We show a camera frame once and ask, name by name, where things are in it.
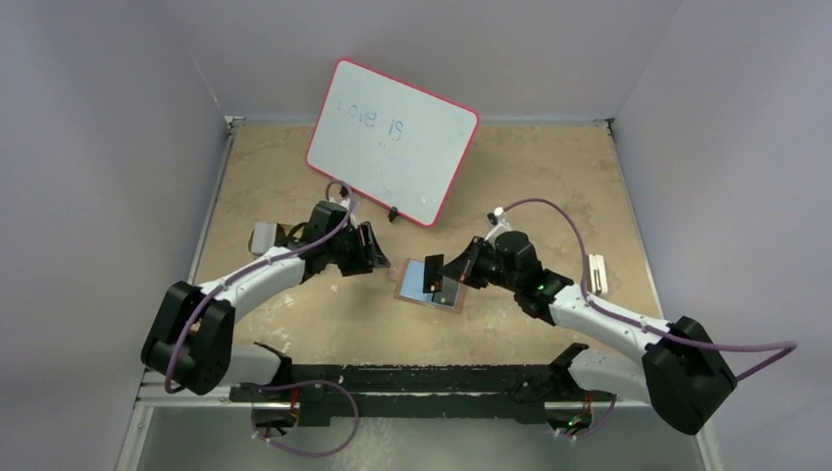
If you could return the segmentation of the dark credit card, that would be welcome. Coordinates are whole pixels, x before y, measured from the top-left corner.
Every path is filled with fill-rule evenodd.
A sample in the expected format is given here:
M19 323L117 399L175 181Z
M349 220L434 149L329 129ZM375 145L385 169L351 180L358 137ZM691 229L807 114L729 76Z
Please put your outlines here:
M442 278L442 286L432 293L431 301L437 305L454 308L460 291L459 282L447 277Z
M423 293L436 292L442 286L442 267L444 265L442 254L428 255L423 260Z

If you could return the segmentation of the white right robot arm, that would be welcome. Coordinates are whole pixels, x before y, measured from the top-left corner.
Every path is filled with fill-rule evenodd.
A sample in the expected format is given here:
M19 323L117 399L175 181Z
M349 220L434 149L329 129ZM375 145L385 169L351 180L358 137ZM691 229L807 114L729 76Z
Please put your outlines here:
M627 309L615 318L602 314L576 282L544 267L522 232L494 241L475 236L439 272L469 288L504 288L529 317L607 346L574 343L551 362L550 384L562 398L615 394L650 405L667 425L695 435L737 387L699 322L666 322Z

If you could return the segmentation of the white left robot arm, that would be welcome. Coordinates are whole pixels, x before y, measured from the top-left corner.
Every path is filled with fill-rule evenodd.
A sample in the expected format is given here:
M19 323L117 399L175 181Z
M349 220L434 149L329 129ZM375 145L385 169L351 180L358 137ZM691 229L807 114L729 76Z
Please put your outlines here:
M235 325L329 266L344 277L390 266L371 224L356 222L346 202L321 201L289 230L260 225L251 245L259 253L254 261L201 285L176 282L165 292L140 360L164 375L167 393L204 395L242 384L254 385L267 400L284 399L292 388L290 358L262 342L234 345Z

